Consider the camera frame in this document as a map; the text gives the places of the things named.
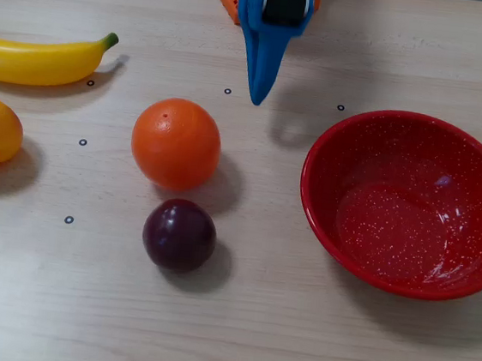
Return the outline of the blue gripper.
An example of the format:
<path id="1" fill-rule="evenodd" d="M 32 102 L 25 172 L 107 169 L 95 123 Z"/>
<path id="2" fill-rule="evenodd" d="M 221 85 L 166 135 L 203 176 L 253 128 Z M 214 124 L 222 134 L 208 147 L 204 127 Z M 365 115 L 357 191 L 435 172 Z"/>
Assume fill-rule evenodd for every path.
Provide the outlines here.
<path id="1" fill-rule="evenodd" d="M 260 105 L 277 79 L 291 39 L 299 33 L 264 26 L 301 29 L 314 12 L 314 0 L 239 0 L 238 16 L 243 30 L 250 99 Z"/>

